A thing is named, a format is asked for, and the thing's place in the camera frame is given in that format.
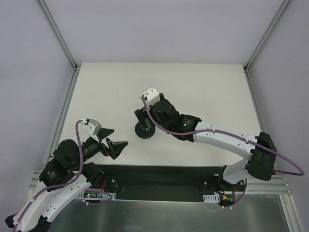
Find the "black round phone stand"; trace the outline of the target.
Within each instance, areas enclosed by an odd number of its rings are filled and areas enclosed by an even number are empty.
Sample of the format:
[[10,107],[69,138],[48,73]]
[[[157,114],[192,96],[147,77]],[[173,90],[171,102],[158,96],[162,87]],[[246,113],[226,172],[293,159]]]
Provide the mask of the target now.
[[149,139],[155,134],[155,126],[151,126],[149,130],[143,130],[138,122],[135,126],[135,134],[141,139]]

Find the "black smartphone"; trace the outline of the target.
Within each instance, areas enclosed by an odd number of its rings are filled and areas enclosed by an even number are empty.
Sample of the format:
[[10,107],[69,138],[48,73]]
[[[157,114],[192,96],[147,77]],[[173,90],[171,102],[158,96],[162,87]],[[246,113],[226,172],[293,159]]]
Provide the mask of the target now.
[[152,123],[148,118],[146,110],[144,108],[137,109],[134,114],[138,120],[136,126],[142,131],[149,131],[152,127]]

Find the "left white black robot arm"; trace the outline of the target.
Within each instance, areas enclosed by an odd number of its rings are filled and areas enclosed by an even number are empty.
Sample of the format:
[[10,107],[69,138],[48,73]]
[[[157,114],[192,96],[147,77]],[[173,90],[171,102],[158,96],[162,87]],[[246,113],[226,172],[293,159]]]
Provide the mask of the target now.
[[87,160],[97,153],[112,159],[120,155],[128,142],[111,141],[108,136],[113,132],[100,129],[96,139],[89,137],[81,145],[71,139],[62,141],[40,174],[31,199],[17,214],[6,218],[8,228],[15,232],[46,232],[76,196],[88,188],[104,188],[103,171]]

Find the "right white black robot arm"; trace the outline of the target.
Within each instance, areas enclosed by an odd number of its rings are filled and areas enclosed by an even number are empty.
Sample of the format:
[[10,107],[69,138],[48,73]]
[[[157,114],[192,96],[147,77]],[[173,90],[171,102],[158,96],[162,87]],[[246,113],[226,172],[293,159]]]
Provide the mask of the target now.
[[262,181],[272,178],[276,156],[268,134],[233,134],[199,117],[180,114],[162,93],[144,92],[140,99],[144,106],[134,114],[143,132],[159,128],[178,140],[213,145],[241,157],[240,161],[221,168],[215,181],[221,190],[227,191],[249,177]]

